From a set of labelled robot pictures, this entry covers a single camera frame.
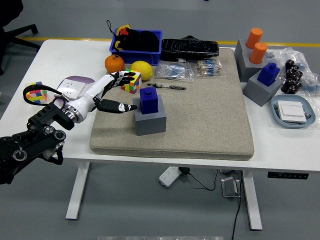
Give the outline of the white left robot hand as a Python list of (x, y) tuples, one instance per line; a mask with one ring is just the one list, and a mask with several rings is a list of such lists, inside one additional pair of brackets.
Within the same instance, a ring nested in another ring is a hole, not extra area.
[(63, 108), (75, 123), (83, 122), (88, 113), (94, 109), (101, 112), (122, 114), (136, 110), (136, 105), (120, 103), (114, 100), (102, 99), (102, 97), (112, 88), (129, 84), (134, 80), (135, 72), (117, 71), (104, 75), (100, 80), (95, 82), (79, 99), (72, 100)]

